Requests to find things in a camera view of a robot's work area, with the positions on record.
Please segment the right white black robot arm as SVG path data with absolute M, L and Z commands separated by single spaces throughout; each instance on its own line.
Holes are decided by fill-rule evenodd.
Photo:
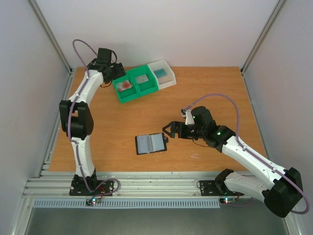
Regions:
M 298 170 L 293 167 L 285 169 L 244 144 L 233 130 L 217 125 L 204 106 L 181 110 L 181 114 L 185 122 L 170 122 L 163 127 L 164 133 L 171 138 L 202 139 L 208 147 L 236 160 L 256 176 L 252 179 L 225 169 L 215 178 L 219 193 L 234 191 L 255 198 L 281 218 L 294 211 L 296 204 L 304 197 Z

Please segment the black leather card holder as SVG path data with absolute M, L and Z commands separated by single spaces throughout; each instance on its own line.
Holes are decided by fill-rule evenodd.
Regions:
M 136 136 L 136 154 L 144 155 L 166 151 L 168 142 L 168 138 L 164 135 L 164 133 Z

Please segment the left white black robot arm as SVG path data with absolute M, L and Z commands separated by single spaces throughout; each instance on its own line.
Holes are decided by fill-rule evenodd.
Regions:
M 74 94 L 59 104 L 61 128 L 66 133 L 74 153 L 76 170 L 70 186 L 70 195 L 110 196 L 118 190 L 116 179 L 100 181 L 92 162 L 90 136 L 94 121 L 89 105 L 102 84 L 108 84 L 126 74 L 123 65 L 113 62 L 116 55 L 107 48 L 99 48 L 87 66 L 84 78 Z

